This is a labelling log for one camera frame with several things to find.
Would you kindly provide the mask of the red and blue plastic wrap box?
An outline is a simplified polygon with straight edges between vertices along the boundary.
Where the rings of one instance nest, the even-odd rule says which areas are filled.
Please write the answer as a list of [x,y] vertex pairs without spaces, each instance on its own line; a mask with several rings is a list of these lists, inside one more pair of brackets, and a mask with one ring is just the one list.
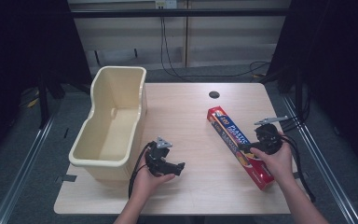
[[260,190],[274,182],[273,175],[262,160],[253,153],[243,153],[238,149],[241,144],[251,142],[221,106],[210,108],[207,120]]

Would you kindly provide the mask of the person's right hand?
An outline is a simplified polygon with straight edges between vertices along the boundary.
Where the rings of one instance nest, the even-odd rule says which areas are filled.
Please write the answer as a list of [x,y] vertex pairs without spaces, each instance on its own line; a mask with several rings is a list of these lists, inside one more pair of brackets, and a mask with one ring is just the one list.
[[251,152],[267,165],[281,188],[296,182],[292,173],[292,150],[287,142],[283,142],[282,147],[271,155],[255,147],[251,148]]

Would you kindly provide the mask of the cream plastic bin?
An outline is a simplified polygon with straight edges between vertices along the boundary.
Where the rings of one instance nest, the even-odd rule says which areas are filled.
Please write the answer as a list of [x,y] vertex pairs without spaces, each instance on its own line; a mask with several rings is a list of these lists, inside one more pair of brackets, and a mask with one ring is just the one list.
[[97,180],[131,177],[140,152],[147,100],[146,70],[105,66],[90,87],[91,109],[70,150],[69,161]]

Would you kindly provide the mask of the white wall power outlet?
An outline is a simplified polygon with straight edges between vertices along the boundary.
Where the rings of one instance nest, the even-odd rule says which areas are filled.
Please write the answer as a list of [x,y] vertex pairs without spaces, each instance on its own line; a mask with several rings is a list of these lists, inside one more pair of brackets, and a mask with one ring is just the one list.
[[177,0],[155,0],[156,9],[177,9]]

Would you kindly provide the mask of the dark curtain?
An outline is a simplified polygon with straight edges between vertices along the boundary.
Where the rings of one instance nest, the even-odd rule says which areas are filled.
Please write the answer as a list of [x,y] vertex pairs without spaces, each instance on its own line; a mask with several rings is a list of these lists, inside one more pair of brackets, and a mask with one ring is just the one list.
[[358,0],[291,0],[268,74],[281,91],[297,76],[358,157]]
[[68,0],[0,0],[0,142],[20,110],[21,94],[64,96],[63,83],[88,93],[92,81]]

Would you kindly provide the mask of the grey tape strip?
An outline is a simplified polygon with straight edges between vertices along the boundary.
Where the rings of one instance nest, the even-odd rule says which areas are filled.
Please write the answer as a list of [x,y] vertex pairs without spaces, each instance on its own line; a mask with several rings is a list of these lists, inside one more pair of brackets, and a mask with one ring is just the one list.
[[56,183],[62,184],[63,182],[75,182],[76,175],[60,175],[55,179]]

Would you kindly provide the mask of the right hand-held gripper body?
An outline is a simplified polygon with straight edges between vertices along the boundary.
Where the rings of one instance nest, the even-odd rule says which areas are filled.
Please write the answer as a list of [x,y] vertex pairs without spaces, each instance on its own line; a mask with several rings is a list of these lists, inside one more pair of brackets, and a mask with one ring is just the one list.
[[274,122],[287,120],[288,117],[265,118],[257,121],[255,129],[257,142],[255,147],[268,155],[276,153],[282,147],[282,138]]

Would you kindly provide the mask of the person's left hand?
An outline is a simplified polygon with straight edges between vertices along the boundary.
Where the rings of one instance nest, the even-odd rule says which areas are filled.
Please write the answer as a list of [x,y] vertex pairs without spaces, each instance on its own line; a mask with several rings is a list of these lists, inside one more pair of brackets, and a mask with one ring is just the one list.
[[146,202],[162,184],[175,178],[174,174],[154,176],[150,173],[148,166],[142,162],[137,169],[133,182],[131,199],[136,202]]

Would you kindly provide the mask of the black metal stand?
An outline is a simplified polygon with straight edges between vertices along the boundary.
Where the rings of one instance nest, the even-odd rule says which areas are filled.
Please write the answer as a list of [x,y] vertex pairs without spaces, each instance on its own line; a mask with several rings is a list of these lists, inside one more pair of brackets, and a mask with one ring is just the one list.
[[46,82],[43,73],[41,73],[38,78],[38,91],[39,91],[39,105],[40,105],[40,114],[41,114],[40,128],[43,129],[46,126],[49,119],[48,92],[47,92]]
[[303,120],[302,105],[302,75],[300,69],[296,71],[296,116],[298,120]]

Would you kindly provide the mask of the black horizontal bar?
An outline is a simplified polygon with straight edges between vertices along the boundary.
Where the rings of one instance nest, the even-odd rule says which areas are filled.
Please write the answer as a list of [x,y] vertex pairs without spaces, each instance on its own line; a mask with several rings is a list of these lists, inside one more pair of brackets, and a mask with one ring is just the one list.
[[151,17],[252,17],[287,16],[285,8],[250,9],[130,9],[130,10],[73,10],[74,18],[151,18]]

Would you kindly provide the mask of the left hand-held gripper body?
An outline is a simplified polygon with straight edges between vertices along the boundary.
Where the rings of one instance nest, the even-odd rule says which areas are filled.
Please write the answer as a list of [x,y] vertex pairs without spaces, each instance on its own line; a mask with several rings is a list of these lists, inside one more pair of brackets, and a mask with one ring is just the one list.
[[165,160],[171,146],[171,143],[158,136],[146,152],[145,162],[152,175],[160,176],[172,173],[172,166]]

